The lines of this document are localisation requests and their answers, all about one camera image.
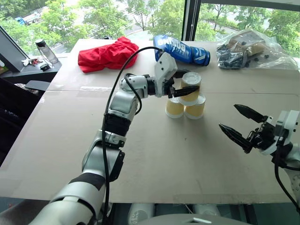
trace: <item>water bottle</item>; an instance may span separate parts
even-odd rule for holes
[[[36,40],[36,45],[38,51],[45,55],[45,57],[53,64],[58,62],[58,58],[54,55],[52,50],[49,48],[49,46],[46,44],[44,39],[38,39]]]

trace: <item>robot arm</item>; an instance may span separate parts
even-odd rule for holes
[[[135,116],[140,99],[149,95],[183,96],[199,87],[190,86],[175,90],[173,77],[187,71],[177,71],[175,59],[163,53],[155,65],[155,76],[126,74],[120,82],[120,90],[112,99],[105,123],[105,148],[108,162],[109,181],[116,180],[123,165],[125,153],[120,150],[126,141],[126,133]],[[82,161],[82,174],[71,180],[45,206],[31,225],[87,225],[98,219],[105,196],[105,167],[102,149],[102,130],[96,137]]]
[[[271,124],[273,120],[271,116],[263,116],[244,105],[234,105],[234,107],[245,117],[262,125],[251,131],[247,138],[226,125],[220,124],[220,128],[232,141],[241,146],[245,153],[249,153],[252,148],[258,148],[263,155],[273,156],[276,179],[289,196],[279,179],[278,167],[280,166],[284,168],[291,180],[296,202],[293,199],[291,201],[300,207],[300,148],[298,144],[290,142],[293,132],[296,131],[295,127],[298,125],[299,111],[282,111],[274,126]]]

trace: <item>window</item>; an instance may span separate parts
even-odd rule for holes
[[[195,40],[253,29],[276,37],[291,56],[300,56],[300,12],[261,7],[201,4]]]
[[[0,25],[29,55],[43,38],[56,54],[80,38],[181,38],[184,0],[0,0]]]

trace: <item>stacked paper cups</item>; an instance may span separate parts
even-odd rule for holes
[[[201,77],[198,73],[188,72],[183,75],[181,88],[187,86],[199,86],[197,91],[182,97],[174,97],[168,100],[165,113],[171,118],[179,118],[183,114],[196,120],[203,116],[205,96],[200,93]]]

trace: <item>black chair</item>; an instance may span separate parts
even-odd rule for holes
[[[29,87],[38,90],[34,86],[38,83],[31,82]],[[46,90],[45,82],[40,84],[41,89]],[[41,95],[35,95],[0,78],[0,165],[40,98]]]

